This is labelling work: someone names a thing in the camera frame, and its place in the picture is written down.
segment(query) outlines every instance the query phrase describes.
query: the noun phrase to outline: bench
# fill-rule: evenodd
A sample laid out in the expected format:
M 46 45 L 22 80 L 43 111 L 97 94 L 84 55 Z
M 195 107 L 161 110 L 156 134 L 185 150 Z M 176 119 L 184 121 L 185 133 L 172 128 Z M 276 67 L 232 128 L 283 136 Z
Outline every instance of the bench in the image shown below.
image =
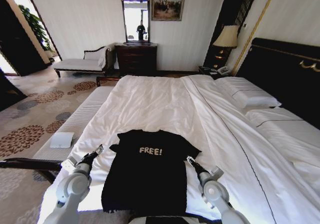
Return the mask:
M 85 50 L 83 59 L 65 59 L 52 64 L 60 78 L 60 71 L 81 73 L 102 73 L 114 68 L 116 55 L 112 45 L 102 46 L 96 50 Z

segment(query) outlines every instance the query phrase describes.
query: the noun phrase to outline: painting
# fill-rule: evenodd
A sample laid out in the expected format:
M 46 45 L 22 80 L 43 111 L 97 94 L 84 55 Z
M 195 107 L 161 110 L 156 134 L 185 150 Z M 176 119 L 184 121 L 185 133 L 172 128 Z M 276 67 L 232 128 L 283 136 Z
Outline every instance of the painting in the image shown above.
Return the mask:
M 153 21 L 181 21 L 185 0 L 152 0 Z

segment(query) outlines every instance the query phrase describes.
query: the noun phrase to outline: telephone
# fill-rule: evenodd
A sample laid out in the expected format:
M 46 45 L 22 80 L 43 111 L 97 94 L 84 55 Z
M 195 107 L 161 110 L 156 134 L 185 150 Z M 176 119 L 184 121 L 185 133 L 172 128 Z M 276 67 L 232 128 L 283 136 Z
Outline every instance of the telephone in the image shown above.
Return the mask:
M 214 75 L 214 74 L 218 74 L 219 73 L 222 76 L 226 76 L 230 72 L 231 71 L 226 66 L 220 67 L 218 70 L 216 70 L 216 69 L 211 69 L 210 70 L 210 74 L 212 73 Z

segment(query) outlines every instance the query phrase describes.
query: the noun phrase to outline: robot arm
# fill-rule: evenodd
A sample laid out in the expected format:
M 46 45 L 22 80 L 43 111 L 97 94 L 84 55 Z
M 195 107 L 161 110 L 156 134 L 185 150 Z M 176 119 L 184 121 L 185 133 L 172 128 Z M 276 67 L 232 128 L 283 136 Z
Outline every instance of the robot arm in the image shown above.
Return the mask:
M 221 183 L 217 182 L 224 172 L 216 166 L 216 169 L 213 171 L 213 175 L 211 175 L 191 156 L 187 157 L 187 161 L 194 167 L 197 173 L 203 200 L 211 209 L 217 207 L 221 213 L 222 223 L 250 224 L 242 213 L 231 206 L 229 203 L 229 193 L 227 189 Z
M 75 169 L 59 183 L 56 190 L 58 201 L 53 212 L 44 221 L 45 224 L 78 223 L 79 203 L 90 190 L 92 163 L 103 149 L 100 145 L 92 153 L 85 155 L 79 163 L 72 163 L 73 158 L 67 159 L 69 166 L 73 166 Z

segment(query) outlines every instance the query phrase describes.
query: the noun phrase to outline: potted plant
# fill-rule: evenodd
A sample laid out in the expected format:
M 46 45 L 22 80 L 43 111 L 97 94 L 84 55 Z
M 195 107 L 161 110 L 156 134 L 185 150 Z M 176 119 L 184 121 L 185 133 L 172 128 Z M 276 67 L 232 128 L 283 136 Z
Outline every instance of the potted plant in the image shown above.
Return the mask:
M 47 38 L 47 35 L 45 33 L 45 29 L 43 26 L 40 24 L 40 18 L 37 17 L 36 15 L 30 13 L 29 8 L 19 5 L 19 8 L 21 12 L 23 13 L 26 21 L 28 22 L 29 26 L 31 27 L 33 33 L 35 34 L 35 37 L 39 41 L 42 49 L 48 56 L 48 58 L 53 57 L 53 50 L 50 48 L 50 42 L 49 39 Z

